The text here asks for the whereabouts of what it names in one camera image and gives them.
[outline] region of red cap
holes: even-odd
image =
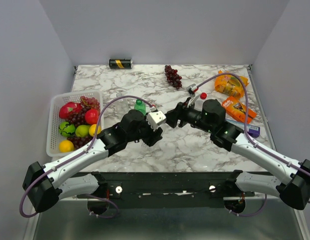
[[[206,99],[206,98],[207,98],[207,94],[203,92],[203,93],[200,95],[200,98],[201,98],[201,99]]]

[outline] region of white plastic basket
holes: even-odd
[[[59,143],[67,138],[61,136],[59,133],[59,125],[64,119],[59,118],[60,108],[68,102],[80,103],[80,97],[85,96],[88,98],[95,98],[100,103],[100,108],[103,107],[102,94],[98,90],[86,90],[86,91],[75,91],[60,94],[55,96],[51,100],[50,112],[49,112],[49,122],[48,122],[48,134],[47,134],[47,154],[51,157],[63,157],[68,155],[70,152],[60,152]],[[104,116],[101,118],[101,128],[104,128]]]

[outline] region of marble table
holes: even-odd
[[[218,73],[230,71],[248,78],[242,65],[172,65],[183,77],[183,88],[192,83],[201,83]],[[103,102],[109,102],[116,93],[142,97],[155,104],[164,113],[175,108],[178,102],[188,97],[185,89],[176,90],[168,85],[164,65],[134,65],[132,69],[110,69],[107,65],[80,65],[77,70],[72,91],[96,89],[103,94]],[[227,96],[214,90],[214,81],[201,87],[209,99],[224,101]],[[267,137],[261,112],[252,85],[247,86],[249,107],[257,113],[252,125],[261,127],[257,140],[267,146]],[[132,109],[135,100],[128,100]],[[119,121],[115,107],[104,115],[104,126],[110,127]],[[125,150],[101,161],[83,171],[101,172],[219,172],[219,171],[263,171],[252,161],[227,152],[215,146],[209,134],[186,125],[172,129],[165,124],[163,139],[153,147],[144,143],[129,143]]]

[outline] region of yellow lemon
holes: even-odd
[[[74,144],[69,140],[64,140],[61,143],[59,143],[59,150],[62,153],[72,152],[74,148],[75,148]]]
[[[97,124],[92,124],[91,127],[89,128],[89,135],[92,136],[92,137],[93,137],[94,134],[95,134],[96,126],[97,126]],[[101,127],[98,126],[98,132],[97,132],[97,134],[99,134],[100,132],[101,132]]]

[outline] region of small green bottle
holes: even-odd
[[[136,100],[136,104],[134,106],[134,109],[140,111],[143,115],[146,114],[146,105],[143,101],[141,101],[139,99]]]

